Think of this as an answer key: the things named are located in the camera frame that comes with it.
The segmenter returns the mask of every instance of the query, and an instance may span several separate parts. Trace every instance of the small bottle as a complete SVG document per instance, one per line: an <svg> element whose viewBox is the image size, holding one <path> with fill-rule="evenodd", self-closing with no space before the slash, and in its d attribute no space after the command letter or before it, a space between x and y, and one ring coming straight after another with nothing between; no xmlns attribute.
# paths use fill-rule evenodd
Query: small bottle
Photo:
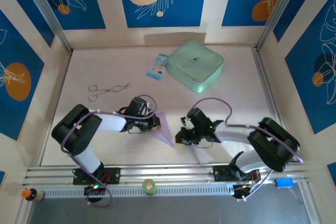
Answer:
<svg viewBox="0 0 336 224"><path fill-rule="evenodd" d="M38 189L25 189L21 192L21 197L28 201L41 201L44 197L44 192Z"/></svg>

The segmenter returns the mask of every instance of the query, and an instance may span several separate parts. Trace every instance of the wooden floor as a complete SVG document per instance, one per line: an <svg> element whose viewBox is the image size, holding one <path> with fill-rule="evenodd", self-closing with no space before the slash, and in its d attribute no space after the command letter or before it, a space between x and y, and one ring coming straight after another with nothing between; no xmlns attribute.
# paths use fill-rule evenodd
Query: wooden floor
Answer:
<svg viewBox="0 0 336 224"><path fill-rule="evenodd" d="M233 107L230 122L257 124L270 116L265 94L251 48L208 46L223 56L222 74L202 93L195 93L179 83L168 73L161 81L147 77L159 53L171 54L177 47L133 47L95 50L75 50L57 106L53 127L77 104L90 109L115 111L128 106L137 95L149 94L158 103L158 112L165 111L172 136L180 130L180 118L198 100L216 97ZM130 87L119 93L107 93L97 102L89 102L91 85L107 89L115 85ZM228 109L217 101L205 101L199 105L213 121L224 119ZM219 131L226 130L222 125ZM245 144L214 144L208 149L176 145L170 147L150 134L98 132L91 147L104 164L191 164L229 162L240 150L249 150ZM59 144L49 137L43 166L72 165L71 159L61 152Z"/></svg>

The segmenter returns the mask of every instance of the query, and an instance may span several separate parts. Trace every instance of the purple paper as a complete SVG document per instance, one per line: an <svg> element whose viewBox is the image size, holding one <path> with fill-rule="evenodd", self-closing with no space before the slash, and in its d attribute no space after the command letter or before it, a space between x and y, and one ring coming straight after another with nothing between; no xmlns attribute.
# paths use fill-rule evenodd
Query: purple paper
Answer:
<svg viewBox="0 0 336 224"><path fill-rule="evenodd" d="M149 133L162 141L163 143L175 147L174 140L172 138L172 134L170 134L166 114L164 112L156 113L155 114L158 118L160 118L161 126L151 130Z"/></svg>

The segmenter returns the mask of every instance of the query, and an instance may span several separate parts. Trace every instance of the mint green case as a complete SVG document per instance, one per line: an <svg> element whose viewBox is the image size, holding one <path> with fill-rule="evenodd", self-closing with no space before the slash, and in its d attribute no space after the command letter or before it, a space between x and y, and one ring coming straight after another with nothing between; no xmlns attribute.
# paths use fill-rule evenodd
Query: mint green case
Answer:
<svg viewBox="0 0 336 224"><path fill-rule="evenodd" d="M195 40L180 46L168 58L168 73L197 93L220 75L224 59Z"/></svg>

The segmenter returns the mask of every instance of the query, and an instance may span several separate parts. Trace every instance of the orange bottle cap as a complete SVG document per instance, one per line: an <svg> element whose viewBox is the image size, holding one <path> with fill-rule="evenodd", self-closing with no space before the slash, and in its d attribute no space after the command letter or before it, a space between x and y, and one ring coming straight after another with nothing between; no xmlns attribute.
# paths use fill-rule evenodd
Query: orange bottle cap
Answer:
<svg viewBox="0 0 336 224"><path fill-rule="evenodd" d="M28 198L32 195L32 191L30 191L29 189L25 189L21 192L21 197L23 198Z"/></svg>

